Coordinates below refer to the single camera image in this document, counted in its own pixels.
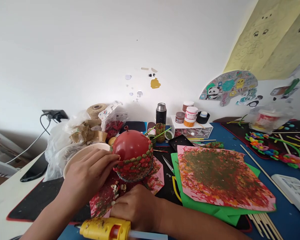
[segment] panda sticker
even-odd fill
[[[206,100],[209,100],[210,98],[216,99],[218,97],[218,93],[220,91],[219,89],[220,89],[220,87],[209,88]]]

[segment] green paper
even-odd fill
[[[243,208],[233,208],[228,206],[217,206],[209,203],[197,202],[190,198],[188,195],[183,193],[180,172],[179,172],[179,162],[178,162],[178,153],[171,154],[171,160],[173,164],[173,169],[175,172],[178,189],[180,192],[180,197],[182,199],[182,204],[184,207],[191,208],[200,212],[207,213],[209,215],[215,216],[220,220],[229,223],[231,225],[236,226],[240,215],[245,214],[255,214],[260,213],[260,211],[254,211]],[[254,172],[254,174],[258,177],[260,174],[260,170],[247,164],[246,165]]]

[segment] twine roll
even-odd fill
[[[104,111],[106,109],[107,105],[104,103],[98,103],[95,105],[90,106],[87,109],[87,113],[91,117],[91,119],[99,119],[98,115],[100,112]]]

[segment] white desk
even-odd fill
[[[0,240],[9,240],[13,237],[23,235],[32,224],[31,222],[7,221],[6,217],[43,179],[44,176],[30,182],[20,182],[20,178],[40,156],[41,154],[0,185]]]

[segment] white wall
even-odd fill
[[[42,109],[73,115],[115,99],[131,120],[153,120],[158,102],[174,114],[184,100],[195,101],[211,120],[247,113],[237,99],[220,107],[198,98],[223,72],[256,2],[0,0],[0,132],[26,148],[42,132]],[[159,89],[150,88],[141,67],[158,70]],[[292,79],[259,81],[261,104]],[[139,90],[144,95],[133,102]],[[293,98],[300,118],[300,90]],[[44,150],[46,139],[30,153]]]

